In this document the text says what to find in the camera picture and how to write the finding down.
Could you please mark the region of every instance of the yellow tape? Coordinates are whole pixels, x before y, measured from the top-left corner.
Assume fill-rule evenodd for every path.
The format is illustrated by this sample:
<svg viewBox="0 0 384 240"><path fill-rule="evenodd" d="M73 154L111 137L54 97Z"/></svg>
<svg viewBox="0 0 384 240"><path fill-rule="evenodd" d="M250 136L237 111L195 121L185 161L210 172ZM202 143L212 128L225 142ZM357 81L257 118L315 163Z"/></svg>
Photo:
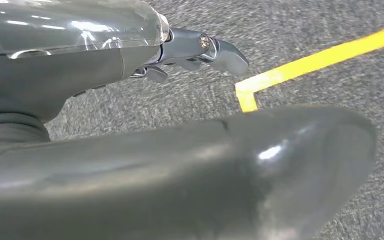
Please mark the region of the yellow tape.
<svg viewBox="0 0 384 240"><path fill-rule="evenodd" d="M245 113L255 111L258 109L255 92L383 47L384 29L245 79L236 83L240 107Z"/></svg>

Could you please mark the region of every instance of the transparent plastic cover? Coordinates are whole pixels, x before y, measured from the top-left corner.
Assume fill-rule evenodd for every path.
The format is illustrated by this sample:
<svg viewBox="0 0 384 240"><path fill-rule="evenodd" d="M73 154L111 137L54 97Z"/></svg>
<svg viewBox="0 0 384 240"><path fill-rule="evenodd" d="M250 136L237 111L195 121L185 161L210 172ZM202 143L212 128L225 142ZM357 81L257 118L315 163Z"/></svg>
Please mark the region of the transparent plastic cover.
<svg viewBox="0 0 384 240"><path fill-rule="evenodd" d="M141 0L0 0L0 55L12 59L158 46L168 34Z"/></svg>

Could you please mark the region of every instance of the gray carpet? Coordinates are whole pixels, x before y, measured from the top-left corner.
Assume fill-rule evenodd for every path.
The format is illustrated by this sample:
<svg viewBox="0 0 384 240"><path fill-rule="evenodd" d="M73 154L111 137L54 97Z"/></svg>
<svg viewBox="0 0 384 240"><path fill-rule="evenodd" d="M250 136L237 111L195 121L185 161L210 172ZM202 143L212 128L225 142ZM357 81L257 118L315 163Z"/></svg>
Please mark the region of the gray carpet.
<svg viewBox="0 0 384 240"><path fill-rule="evenodd" d="M234 83L384 28L384 0L150 0L175 27L235 43L252 67L237 78L169 69L170 82L130 79L70 99L47 125L55 140L133 132L240 111ZM358 195L314 238L384 240L384 49L257 94L260 108L330 104L379 130L377 165Z"/></svg>

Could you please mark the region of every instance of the gray rubber surface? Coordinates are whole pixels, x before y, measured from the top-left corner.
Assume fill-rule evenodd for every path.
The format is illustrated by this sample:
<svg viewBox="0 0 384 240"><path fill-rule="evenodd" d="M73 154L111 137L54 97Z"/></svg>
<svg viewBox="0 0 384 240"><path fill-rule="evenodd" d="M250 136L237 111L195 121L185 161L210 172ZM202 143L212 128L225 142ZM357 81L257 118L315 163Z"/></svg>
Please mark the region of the gray rubber surface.
<svg viewBox="0 0 384 240"><path fill-rule="evenodd" d="M207 31L248 56L248 75L167 68L170 82L131 79L70 99L47 125L54 140L133 132L239 112L234 83L384 28L384 0L150 0L171 24ZM260 108L329 104L379 129L378 162L358 195L315 237L384 240L384 49L257 94Z"/></svg>

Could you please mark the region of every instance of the yellow line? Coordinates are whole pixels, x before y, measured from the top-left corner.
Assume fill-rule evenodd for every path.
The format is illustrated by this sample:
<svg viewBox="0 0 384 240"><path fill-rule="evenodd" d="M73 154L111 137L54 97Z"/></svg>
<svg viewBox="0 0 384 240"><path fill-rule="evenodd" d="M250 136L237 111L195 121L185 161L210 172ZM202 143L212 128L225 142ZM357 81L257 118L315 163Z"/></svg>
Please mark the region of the yellow line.
<svg viewBox="0 0 384 240"><path fill-rule="evenodd" d="M258 109L255 92L383 47L384 29L245 79L236 83L240 107L245 113L255 111Z"/></svg>

